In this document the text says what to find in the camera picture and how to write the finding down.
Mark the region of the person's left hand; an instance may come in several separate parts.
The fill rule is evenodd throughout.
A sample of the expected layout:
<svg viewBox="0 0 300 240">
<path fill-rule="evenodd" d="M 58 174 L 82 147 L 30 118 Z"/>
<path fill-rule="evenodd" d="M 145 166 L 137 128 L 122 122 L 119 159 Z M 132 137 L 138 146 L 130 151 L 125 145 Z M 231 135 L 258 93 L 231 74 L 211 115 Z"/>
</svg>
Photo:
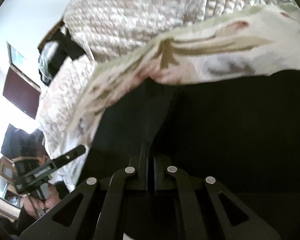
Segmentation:
<svg viewBox="0 0 300 240">
<path fill-rule="evenodd" d="M 41 217 L 39 211 L 46 210 L 49 211 L 55 207 L 61 199 L 59 198 L 59 193 L 55 185 L 48 184 L 49 197 L 46 200 L 40 200 L 32 196 L 23 196 L 23 208 L 34 219 Z"/>
</svg>

